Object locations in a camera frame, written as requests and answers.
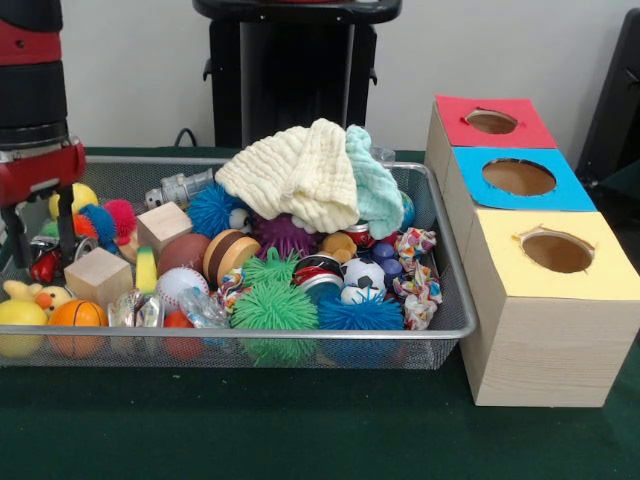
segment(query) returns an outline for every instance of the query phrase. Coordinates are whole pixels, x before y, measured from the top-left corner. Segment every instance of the white wall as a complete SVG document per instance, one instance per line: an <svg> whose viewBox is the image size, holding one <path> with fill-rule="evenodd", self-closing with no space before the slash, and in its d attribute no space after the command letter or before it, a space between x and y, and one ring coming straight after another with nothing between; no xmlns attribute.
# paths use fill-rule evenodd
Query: white wall
<svg viewBox="0 0 640 480"><path fill-rule="evenodd" d="M87 145L211 144L208 21L190 0L63 0L70 121ZM623 17L637 0L405 0L378 27L367 127L423 149L433 95L533 98L576 162Z"/></svg>

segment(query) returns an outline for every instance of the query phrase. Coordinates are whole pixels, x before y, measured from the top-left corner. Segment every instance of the blue paper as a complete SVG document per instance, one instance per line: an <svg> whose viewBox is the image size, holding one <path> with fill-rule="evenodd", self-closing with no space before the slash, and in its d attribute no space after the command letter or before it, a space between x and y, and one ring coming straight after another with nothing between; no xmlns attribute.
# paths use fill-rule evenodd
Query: blue paper
<svg viewBox="0 0 640 480"><path fill-rule="evenodd" d="M558 150L478 147L457 147L453 150L467 190L479 205L505 210L596 211L589 195ZM501 190L483 176L484 167L499 159L525 160L537 164L551 172L556 186L550 192L533 196Z"/></svg>

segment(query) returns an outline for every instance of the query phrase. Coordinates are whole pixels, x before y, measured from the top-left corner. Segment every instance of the yellow ball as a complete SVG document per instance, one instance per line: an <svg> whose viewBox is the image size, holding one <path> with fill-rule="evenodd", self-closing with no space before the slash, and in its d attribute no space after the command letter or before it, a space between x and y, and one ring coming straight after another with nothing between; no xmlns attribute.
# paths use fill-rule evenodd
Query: yellow ball
<svg viewBox="0 0 640 480"><path fill-rule="evenodd" d="M56 220L59 215L58 200L60 200L60 195L57 193L54 193L49 199L49 213L51 214L51 218L54 220ZM78 213L87 205L99 204L98 197L91 188L87 187L83 183L73 184L73 204L71 205L71 209L74 214Z"/></svg>
<svg viewBox="0 0 640 480"><path fill-rule="evenodd" d="M7 300L0 303L0 325L46 325L47 315L36 303ZM42 344L42 335L0 334L0 355L26 357Z"/></svg>

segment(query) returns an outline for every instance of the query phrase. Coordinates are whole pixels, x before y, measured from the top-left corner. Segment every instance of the yellow paper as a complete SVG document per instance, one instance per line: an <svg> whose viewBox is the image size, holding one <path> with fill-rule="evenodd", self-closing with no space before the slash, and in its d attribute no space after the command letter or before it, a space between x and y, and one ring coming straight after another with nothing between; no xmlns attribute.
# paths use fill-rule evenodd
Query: yellow paper
<svg viewBox="0 0 640 480"><path fill-rule="evenodd" d="M600 213L488 209L477 213L508 296L640 300L640 277ZM558 273L536 263L524 252L519 236L538 227L586 242L593 248L591 265L576 273Z"/></svg>

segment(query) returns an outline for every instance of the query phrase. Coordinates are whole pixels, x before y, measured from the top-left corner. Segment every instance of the wire mesh basket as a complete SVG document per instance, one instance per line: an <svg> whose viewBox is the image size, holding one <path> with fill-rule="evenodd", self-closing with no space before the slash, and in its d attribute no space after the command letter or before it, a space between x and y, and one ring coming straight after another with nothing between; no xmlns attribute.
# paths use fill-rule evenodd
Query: wire mesh basket
<svg viewBox="0 0 640 480"><path fill-rule="evenodd" d="M141 213L144 193L161 178L219 168L225 160L205 158L90 157L81 180L100 200L125 198ZM0 366L85 367L303 367L439 368L460 338L476 326L476 311L433 173L423 165L389 164L399 187L413 200L414 226L435 230L434 259L443 304L429 329L413 331L276 331L240 329L82 328L0 326ZM33 236L46 221L46 202L23 212ZM28 282L12 264L1 280ZM305 352L305 360L264 358L260 346Z"/></svg>

